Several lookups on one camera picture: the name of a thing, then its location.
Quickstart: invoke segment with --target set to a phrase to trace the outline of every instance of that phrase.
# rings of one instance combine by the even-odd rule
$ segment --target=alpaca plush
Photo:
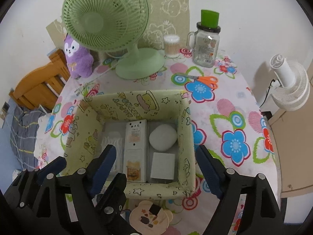
[[[92,74],[92,64],[94,58],[90,50],[84,48],[70,35],[64,40],[64,52],[66,56],[67,68],[74,79],[87,78]]]

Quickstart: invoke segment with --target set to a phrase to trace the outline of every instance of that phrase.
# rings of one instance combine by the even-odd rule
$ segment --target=wooden bed frame
[[[14,91],[10,91],[9,96],[20,106],[30,110],[42,106],[53,110],[57,101],[57,96],[48,85],[60,94],[64,83],[60,77],[68,81],[70,73],[66,66],[66,59],[63,51],[58,49],[49,56],[51,62],[28,73],[16,86]]]

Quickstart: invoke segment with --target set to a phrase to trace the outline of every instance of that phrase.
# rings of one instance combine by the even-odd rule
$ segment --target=blue gripper pad
[[[116,148],[112,145],[108,145],[99,156],[99,160],[101,156],[105,155],[103,162],[100,164],[97,171],[95,171],[92,179],[92,187],[89,190],[89,195],[91,198],[94,198],[97,194],[99,194],[102,190],[106,179],[109,176],[109,173],[112,169],[112,166],[116,159]]]
[[[207,182],[211,193],[216,195],[218,199],[221,199],[223,197],[223,192],[220,188],[220,183],[222,182],[221,180],[224,180],[224,178],[219,177],[210,159],[212,159],[212,161],[219,161],[218,159],[214,159],[204,146],[199,146],[196,149],[196,160],[202,171],[205,181]]]

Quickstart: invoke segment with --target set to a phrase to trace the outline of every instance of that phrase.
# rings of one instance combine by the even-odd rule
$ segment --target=green desk fan
[[[62,9],[67,32],[82,46],[102,52],[127,48],[115,70],[129,80],[148,77],[165,63],[157,50],[137,48],[148,16],[147,0],[65,0]]]

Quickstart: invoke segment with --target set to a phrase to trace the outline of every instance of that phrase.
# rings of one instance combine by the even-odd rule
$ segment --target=floral tablecloth
[[[269,132],[247,82],[229,56],[220,51],[214,67],[203,68],[192,62],[189,50],[181,49],[179,58],[167,59],[159,72],[135,81],[119,78],[113,69],[116,62],[115,59],[106,59],[89,78],[68,80],[49,119],[46,140],[40,146],[41,153],[36,156],[40,168],[63,156],[67,138],[75,137],[73,111],[83,96],[133,90],[184,89],[190,103],[195,148],[204,144],[213,157],[240,174],[255,176],[264,173],[277,197],[277,172]],[[212,89],[178,73],[215,76],[218,88]],[[205,230],[219,200],[210,193],[198,166],[196,182],[196,191],[190,198],[158,202],[174,214],[165,234],[197,235]],[[238,229],[244,203],[243,195],[230,234]],[[126,217],[136,204],[136,201],[127,201]]]

